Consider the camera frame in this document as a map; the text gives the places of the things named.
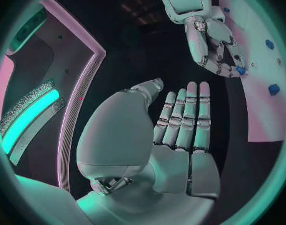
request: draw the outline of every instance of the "glowing teal light strip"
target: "glowing teal light strip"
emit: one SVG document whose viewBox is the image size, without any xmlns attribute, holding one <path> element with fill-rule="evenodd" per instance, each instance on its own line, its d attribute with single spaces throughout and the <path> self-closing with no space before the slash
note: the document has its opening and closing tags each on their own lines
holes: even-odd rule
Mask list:
<svg viewBox="0 0 286 225">
<path fill-rule="evenodd" d="M 2 147 L 6 154 L 9 154 L 17 139 L 27 128 L 27 126 L 46 108 L 53 104 L 59 99 L 59 93 L 57 90 L 52 90 L 51 92 L 44 95 L 29 108 L 27 108 L 21 116 L 13 122 L 11 127 L 6 132 L 2 140 Z"/>
</svg>

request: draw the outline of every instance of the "led light bar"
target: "led light bar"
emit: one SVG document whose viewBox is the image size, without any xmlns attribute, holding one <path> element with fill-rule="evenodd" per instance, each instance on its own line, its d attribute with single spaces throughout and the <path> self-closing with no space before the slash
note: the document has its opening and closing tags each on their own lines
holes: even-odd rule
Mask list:
<svg viewBox="0 0 286 225">
<path fill-rule="evenodd" d="M 9 154 L 17 139 L 22 135 L 23 131 L 29 124 L 42 113 L 46 108 L 59 99 L 57 90 L 52 90 L 42 96 L 38 101 L 27 108 L 7 130 L 2 140 L 2 146 L 6 154 Z"/>
</svg>

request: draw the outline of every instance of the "climbing wall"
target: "climbing wall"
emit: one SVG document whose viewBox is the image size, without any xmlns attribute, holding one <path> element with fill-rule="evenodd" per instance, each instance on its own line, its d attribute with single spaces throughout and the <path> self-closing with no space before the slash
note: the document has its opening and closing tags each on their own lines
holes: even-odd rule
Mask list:
<svg viewBox="0 0 286 225">
<path fill-rule="evenodd" d="M 286 76 L 273 37 L 244 0 L 219 0 L 249 73 L 241 78 L 248 111 L 248 141 L 282 141 L 286 133 Z"/>
</svg>

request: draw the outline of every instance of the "teal light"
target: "teal light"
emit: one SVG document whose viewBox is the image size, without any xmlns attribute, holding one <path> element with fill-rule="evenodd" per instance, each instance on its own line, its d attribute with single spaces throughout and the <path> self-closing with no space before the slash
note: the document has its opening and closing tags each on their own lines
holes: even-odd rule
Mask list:
<svg viewBox="0 0 286 225">
<path fill-rule="evenodd" d="M 20 115 L 16 121 L 10 126 L 8 131 L 2 140 L 2 146 L 6 154 L 9 154 L 17 139 L 27 128 L 27 126 L 46 108 L 53 104 L 59 99 L 59 93 L 57 90 L 52 90 L 51 92 L 44 95 L 29 108 L 27 108 L 22 115 Z"/>
</svg>

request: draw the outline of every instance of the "blue climbing hold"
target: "blue climbing hold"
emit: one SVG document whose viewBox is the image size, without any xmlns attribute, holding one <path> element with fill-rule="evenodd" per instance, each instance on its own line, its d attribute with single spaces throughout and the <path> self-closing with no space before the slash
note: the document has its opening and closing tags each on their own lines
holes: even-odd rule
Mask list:
<svg viewBox="0 0 286 225">
<path fill-rule="evenodd" d="M 266 46 L 271 50 L 274 49 L 274 44 L 270 40 L 266 40 Z"/>
<path fill-rule="evenodd" d="M 277 86 L 277 84 L 273 84 L 269 86 L 269 93 L 271 96 L 275 96 L 277 93 L 279 93 L 280 88 Z"/>
<path fill-rule="evenodd" d="M 238 73 L 239 73 L 241 76 L 246 73 L 246 69 L 243 68 L 243 67 L 237 66 L 237 67 L 235 67 L 235 69 L 236 69 L 236 71 L 238 71 Z"/>
</svg>

